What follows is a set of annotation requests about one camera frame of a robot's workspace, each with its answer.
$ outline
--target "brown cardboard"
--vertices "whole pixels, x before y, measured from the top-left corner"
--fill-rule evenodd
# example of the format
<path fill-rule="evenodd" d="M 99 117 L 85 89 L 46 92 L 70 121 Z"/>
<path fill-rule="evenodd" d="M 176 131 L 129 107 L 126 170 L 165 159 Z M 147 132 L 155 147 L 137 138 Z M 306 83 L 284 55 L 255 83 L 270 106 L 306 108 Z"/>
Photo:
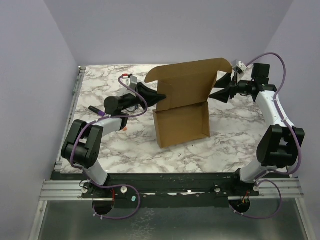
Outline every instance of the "brown cardboard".
<path fill-rule="evenodd" d="M 158 66 L 145 82 L 158 81 L 157 92 L 166 99 L 153 111 L 160 148 L 210 137 L 208 97 L 217 72 L 232 72 L 224 58 Z"/>

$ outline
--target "lavender wall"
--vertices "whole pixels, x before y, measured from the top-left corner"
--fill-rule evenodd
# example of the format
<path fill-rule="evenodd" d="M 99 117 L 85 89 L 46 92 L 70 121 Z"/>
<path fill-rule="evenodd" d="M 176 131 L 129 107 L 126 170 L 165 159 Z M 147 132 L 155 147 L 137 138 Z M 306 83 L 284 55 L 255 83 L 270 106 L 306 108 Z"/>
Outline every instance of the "lavender wall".
<path fill-rule="evenodd" d="M 79 65 L 263 53 L 292 0 L 45 0 Z"/>
<path fill-rule="evenodd" d="M 266 52 L 280 54 L 287 67 L 286 83 L 280 93 L 281 103 L 297 127 L 305 130 L 300 178 L 309 215 L 320 239 L 320 1 L 295 0 Z M 283 70 L 275 57 L 270 79 L 280 85 Z"/>
<path fill-rule="evenodd" d="M 28 239 L 77 74 L 43 0 L 0 1 L 0 239 Z"/>

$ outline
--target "purple cable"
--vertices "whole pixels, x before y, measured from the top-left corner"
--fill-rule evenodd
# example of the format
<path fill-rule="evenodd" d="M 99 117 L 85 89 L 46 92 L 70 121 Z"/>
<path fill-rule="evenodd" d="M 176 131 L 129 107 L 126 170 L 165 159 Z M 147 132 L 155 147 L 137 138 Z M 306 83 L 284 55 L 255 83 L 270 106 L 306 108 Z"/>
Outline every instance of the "purple cable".
<path fill-rule="evenodd" d="M 277 101 L 277 96 L 279 94 L 279 92 L 281 91 L 282 87 L 284 86 L 285 84 L 285 80 L 286 80 L 286 75 L 287 75 L 287 68 L 286 68 L 286 64 L 284 62 L 284 60 L 282 59 L 282 57 L 277 54 L 277 53 L 274 53 L 274 52 L 267 52 L 267 53 L 264 53 L 264 54 L 261 54 L 259 56 L 257 56 L 256 58 L 254 58 L 253 60 L 251 60 L 250 62 L 248 62 L 247 66 L 249 66 L 250 64 L 252 64 L 253 62 L 255 62 L 256 60 L 258 60 L 259 58 L 263 57 L 263 56 L 266 56 L 266 55 L 274 55 L 276 56 L 282 63 L 282 67 L 283 67 L 283 77 L 282 77 L 282 82 L 281 82 L 281 85 L 279 87 L 279 89 L 275 92 L 275 94 L 273 95 L 273 102 L 274 102 L 274 105 L 275 105 L 275 108 L 277 110 L 277 112 L 279 113 L 280 115 L 280 118 L 282 120 L 282 122 L 286 125 L 286 127 L 289 129 L 290 133 L 292 134 L 292 137 L 294 139 L 294 142 L 296 144 L 296 148 L 298 150 L 298 162 L 295 166 L 295 168 L 290 171 L 290 172 L 280 172 L 280 171 L 277 171 L 277 170 L 274 170 L 274 169 L 268 169 L 268 170 L 264 170 L 262 172 L 260 172 L 255 178 L 255 185 L 258 187 L 260 186 L 261 183 L 263 182 L 269 182 L 271 184 L 273 184 L 275 186 L 275 188 L 278 190 L 279 192 L 279 198 L 280 198 L 280 203 L 279 203 L 279 206 L 277 208 L 277 210 L 269 215 L 269 216 L 262 216 L 262 217 L 259 217 L 259 216 L 250 216 L 250 215 L 245 215 L 243 213 L 240 213 L 238 211 L 236 211 L 231 205 L 231 209 L 233 210 L 233 212 L 235 214 L 238 214 L 240 216 L 243 216 L 245 218 L 249 218 L 249 219 L 269 219 L 269 218 L 272 218 L 274 217 L 275 215 L 277 215 L 282 207 L 282 204 L 283 204 L 283 200 L 282 200 L 282 195 L 281 195 L 281 191 L 279 189 L 279 187 L 273 182 L 273 181 L 270 181 L 268 179 L 264 179 L 262 181 L 259 181 L 257 182 L 260 178 L 262 178 L 267 172 L 274 172 L 274 173 L 277 173 L 277 174 L 282 174 L 282 175 L 291 175 L 291 174 L 294 174 L 298 171 L 298 169 L 300 168 L 300 165 L 301 165 L 301 162 L 302 162 L 302 152 L 301 152 L 301 147 L 300 147 L 300 144 L 299 144 L 299 141 L 298 141 L 298 138 L 297 138 L 297 135 L 295 133 L 295 131 L 293 130 L 293 128 L 289 125 L 289 123 L 287 122 L 287 120 L 285 119 L 285 116 L 284 114 L 282 113 L 281 109 L 280 109 L 280 106 L 278 104 L 278 101 Z"/>
<path fill-rule="evenodd" d="M 257 187 L 258 187 L 260 184 L 262 184 L 263 182 L 269 182 L 269 183 L 271 183 L 271 184 L 274 185 L 275 188 L 278 190 L 279 198 L 280 198 L 280 203 L 279 203 L 279 206 L 278 206 L 277 210 L 276 210 L 273 214 L 271 214 L 271 215 L 269 215 L 269 216 L 251 216 L 251 215 L 245 215 L 245 214 L 243 214 L 243 213 L 240 213 L 240 212 L 236 211 L 231 205 L 229 205 L 230 208 L 233 210 L 233 212 L 234 212 L 235 214 L 238 214 L 238 215 L 240 215 L 240 216 L 242 216 L 242 217 L 245 217 L 245 218 L 248 218 L 248 219 L 270 219 L 270 218 L 273 218 L 275 215 L 277 215 L 277 214 L 279 213 L 279 211 L 280 211 L 280 209 L 281 209 L 281 207 L 282 207 L 282 203 L 283 203 L 283 201 L 282 201 L 282 195 L 281 195 L 281 191 L 280 191 L 279 187 L 278 187 L 273 181 L 270 181 L 270 180 L 268 180 L 268 179 L 264 179 L 264 180 L 260 181 L 260 182 L 257 184 Z"/>
<path fill-rule="evenodd" d="M 135 117 L 140 117 L 140 116 L 142 116 L 143 114 L 145 114 L 145 113 L 147 112 L 147 110 L 148 110 L 148 104 L 147 104 L 146 100 L 145 100 L 139 93 L 137 93 L 135 90 L 131 89 L 130 87 L 128 87 L 127 85 L 125 85 L 125 84 L 121 81 L 121 79 L 122 79 L 124 76 L 125 76 L 125 75 L 121 75 L 121 76 L 118 78 L 118 82 L 119 82 L 123 87 L 125 87 L 126 89 L 128 89 L 129 91 L 131 91 L 132 93 L 134 93 L 136 96 L 138 96 L 138 97 L 143 101 L 143 103 L 144 103 L 144 105 L 145 105 L 144 111 L 141 112 L 141 113 L 139 113 L 139 114 L 129 115 L 129 116 L 104 116 L 104 117 L 99 118 L 98 120 L 95 120 L 95 121 L 92 121 L 92 122 L 87 123 L 87 125 L 85 125 L 85 127 L 84 127 L 84 128 L 82 129 L 82 131 L 79 133 L 79 136 L 77 137 L 77 139 L 76 139 L 76 141 L 75 141 L 75 143 L 74 143 L 72 152 L 71 152 L 70 164 L 71 164 L 71 166 L 72 166 L 73 168 L 82 170 L 82 167 L 79 167 L 79 166 L 75 166 L 75 165 L 74 165 L 74 157 L 75 157 L 76 148 L 77 148 L 77 146 L 78 146 L 78 144 L 79 144 L 79 141 L 80 141 L 80 139 L 81 139 L 81 136 L 84 134 L 84 132 L 86 131 L 86 129 L 87 129 L 90 125 L 95 124 L 95 123 L 98 123 L 98 122 L 100 122 L 101 120 L 104 120 L 104 119 L 109 119 L 109 118 L 135 118 Z M 138 211 L 138 209 L 139 209 L 139 207 L 140 207 L 140 202 L 141 202 L 141 200 L 140 200 L 140 194 L 139 194 L 138 190 L 137 190 L 134 186 L 126 185 L 126 184 L 113 185 L 113 186 L 101 186 L 101 185 L 97 184 L 96 182 L 94 182 L 93 180 L 91 180 L 90 182 L 91 182 L 93 185 L 95 185 L 95 186 L 97 186 L 97 187 L 99 187 L 99 188 L 101 188 L 101 189 L 113 189 L 113 188 L 119 188 L 119 187 L 128 187 L 128 188 L 133 189 L 133 190 L 136 192 L 136 194 L 137 194 L 138 204 L 137 204 L 135 210 L 134 210 L 132 213 L 130 213 L 129 215 L 127 215 L 127 216 L 121 216 L 121 217 L 111 217 L 111 216 L 104 216 L 104 215 L 101 216 L 101 215 L 98 215 L 99 217 L 103 217 L 103 218 L 105 218 L 105 219 L 121 220 L 121 219 L 127 219 L 127 218 L 133 216 L 133 215 Z"/>
<path fill-rule="evenodd" d="M 140 194 L 139 194 L 138 190 L 137 190 L 134 186 L 126 185 L 126 184 L 113 185 L 113 186 L 101 186 L 101 185 L 97 184 L 96 182 L 94 182 L 94 181 L 92 181 L 92 180 L 91 180 L 91 183 L 92 183 L 93 185 L 101 188 L 101 189 L 113 189 L 113 188 L 128 187 L 128 188 L 133 189 L 133 190 L 136 192 L 136 195 L 137 195 L 137 198 L 138 198 L 138 204 L 137 204 L 136 208 L 134 209 L 134 211 L 133 211 L 132 213 L 130 213 L 129 215 L 126 215 L 126 216 L 106 216 L 106 215 L 99 215 L 99 214 L 96 213 L 95 206 L 93 205 L 94 214 L 97 215 L 98 217 L 104 218 L 104 219 L 122 220 L 122 219 L 130 218 L 131 216 L 133 216 L 134 214 L 136 214 L 137 211 L 139 210 L 140 203 L 141 203 Z"/>

